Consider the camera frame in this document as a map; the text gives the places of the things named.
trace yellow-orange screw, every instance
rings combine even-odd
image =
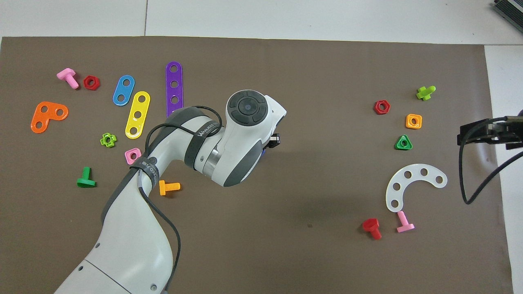
[[[166,184],[164,180],[160,180],[160,195],[162,196],[165,196],[166,191],[178,191],[180,189],[180,183]]]

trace white tile floor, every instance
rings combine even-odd
[[[2,36],[203,36],[488,44],[494,116],[523,109],[523,33],[488,0],[0,0]],[[498,162],[514,152],[496,149]],[[501,174],[514,293],[523,293],[523,161]]]

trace plastic toy part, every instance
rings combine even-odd
[[[421,129],[423,117],[421,115],[409,114],[407,115],[405,126],[409,129]]]
[[[68,114],[69,109],[65,105],[47,101],[40,102],[36,106],[31,120],[31,130],[37,134],[43,133],[49,125],[49,120],[63,120]]]
[[[403,135],[398,139],[394,148],[396,150],[410,150],[412,149],[412,143],[408,139],[407,135]]]
[[[381,239],[381,233],[380,230],[378,230],[379,227],[380,223],[378,222],[378,219],[368,219],[363,222],[363,229],[366,232],[370,232],[375,240]]]
[[[384,115],[391,109],[391,105],[387,100],[378,100],[374,104],[374,111],[379,115]]]
[[[142,151],[140,151],[140,149],[138,148],[133,148],[131,150],[127,150],[125,152],[125,155],[126,155],[126,161],[127,161],[127,164],[131,165],[134,163],[134,161],[139,158],[140,156],[142,156]]]
[[[76,80],[73,78],[73,76],[75,74],[76,73],[68,67],[68,68],[62,70],[61,72],[57,73],[56,77],[61,79],[62,81],[66,81],[71,86],[71,88],[78,89],[79,85],[76,82]]]
[[[127,119],[127,138],[137,139],[142,134],[150,101],[151,97],[145,91],[140,91],[134,95],[131,111],[129,112],[129,118]]]
[[[169,62],[165,67],[165,96],[167,99],[167,117],[173,111],[184,106],[184,83],[181,64]]]
[[[111,133],[103,134],[100,139],[100,143],[107,148],[113,148],[115,146],[115,142],[116,136],[112,135]]]
[[[178,191],[181,189],[180,183],[166,184],[164,180],[160,180],[160,195],[165,196],[166,191]]]
[[[430,86],[428,88],[421,87],[418,89],[418,94],[416,94],[416,97],[418,99],[423,99],[423,101],[427,101],[430,99],[430,95],[436,91],[435,86]]]
[[[429,182],[436,188],[447,185],[447,176],[439,169],[423,163],[408,165],[397,171],[387,185],[385,202],[390,211],[398,212],[403,209],[403,193],[410,183],[417,180]]]
[[[401,221],[401,227],[396,228],[398,233],[412,230],[414,228],[413,224],[408,223],[407,217],[405,216],[405,213],[403,211],[398,211],[397,217],[399,217]]]
[[[133,89],[134,78],[130,75],[124,75],[118,80],[115,93],[112,95],[112,102],[117,106],[126,105],[131,99]]]
[[[99,78],[97,78],[93,75],[88,75],[87,77],[85,77],[84,88],[94,91],[94,90],[98,89],[99,86],[100,86]]]
[[[82,172],[82,178],[76,180],[76,185],[80,188],[92,188],[96,186],[96,182],[89,179],[91,168],[86,166]]]

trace cable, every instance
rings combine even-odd
[[[509,164],[511,164],[512,162],[516,161],[517,159],[523,157],[523,152],[520,152],[520,153],[512,156],[509,160],[504,162],[502,165],[498,166],[495,170],[493,170],[481,182],[481,184],[477,187],[477,189],[474,192],[474,194],[472,194],[470,199],[467,200],[467,196],[465,194],[465,186],[463,184],[463,149],[465,148],[467,140],[468,140],[468,138],[470,138],[470,136],[475,131],[477,131],[481,127],[489,125],[490,123],[494,123],[494,122],[497,122],[497,121],[505,121],[505,120],[507,120],[507,117],[498,117],[498,118],[493,118],[493,119],[489,119],[489,120],[483,121],[483,122],[477,124],[476,126],[472,127],[470,130],[468,130],[465,133],[465,135],[463,136],[463,138],[461,139],[461,144],[460,144],[460,148],[459,148],[459,159],[458,159],[458,165],[459,165],[459,185],[460,185],[460,188],[461,188],[461,197],[463,198],[463,202],[465,202],[465,204],[467,204],[467,205],[471,204],[476,199],[476,197],[483,190],[483,188],[485,188],[485,186],[492,180],[492,178],[494,178],[501,170],[506,168]]]
[[[216,112],[214,109],[210,108],[210,107],[207,107],[207,106],[194,106],[196,108],[202,108],[202,109],[206,109],[212,113],[214,113],[216,115],[216,117],[218,117],[218,120],[219,120],[219,126],[216,127],[209,135],[208,137],[210,136],[213,136],[215,134],[217,134],[222,126],[223,126],[223,121],[222,121],[222,118],[220,116],[220,114],[218,112]],[[182,131],[186,131],[187,133],[189,134],[192,134],[194,135],[195,133],[185,127],[182,127],[182,126],[179,126],[179,125],[175,125],[173,123],[161,123],[157,126],[155,126],[154,128],[152,128],[149,133],[147,134],[147,137],[145,138],[145,150],[144,150],[144,154],[143,156],[145,157],[148,157],[150,154],[151,154],[151,146],[149,144],[149,141],[151,140],[151,136],[152,134],[159,128],[161,127],[173,127],[173,128],[178,128]],[[177,243],[178,243],[178,250],[176,252],[176,258],[174,260],[174,264],[173,264],[173,269],[171,270],[170,272],[170,276],[169,276],[169,280],[167,280],[167,284],[165,284],[165,291],[167,291],[169,289],[169,285],[170,285],[170,282],[172,281],[173,279],[173,276],[174,276],[174,272],[176,271],[176,267],[178,266],[178,260],[180,258],[180,251],[181,251],[181,238],[180,238],[180,234],[178,233],[178,229],[176,228],[176,226],[170,221],[170,219],[165,215],[163,214],[163,212],[158,208],[156,207],[156,205],[154,203],[152,203],[152,201],[149,199],[149,197],[147,196],[147,194],[145,193],[145,191],[143,190],[143,187],[142,187],[142,177],[141,177],[141,170],[138,171],[138,191],[140,191],[140,195],[142,195],[142,198],[143,200],[145,200],[145,202],[147,202],[147,204],[149,205],[149,207],[151,207],[152,210],[154,210],[165,222],[167,222],[169,224],[169,226],[173,229],[174,233],[176,234],[176,240],[177,240]]]

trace black strap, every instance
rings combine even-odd
[[[184,162],[188,167],[192,169],[195,168],[196,156],[198,155],[198,152],[200,152],[200,148],[205,142],[205,139],[219,126],[220,124],[214,120],[208,121],[198,131],[196,131],[194,135],[192,135],[191,142],[189,143],[189,146],[187,146],[187,151],[185,152]]]
[[[156,158],[151,157],[148,159],[147,157],[139,157],[137,158],[133,164],[129,168],[139,168],[145,172],[145,174],[151,179],[152,187],[156,186],[158,184],[158,177],[159,177],[159,171],[156,165]]]

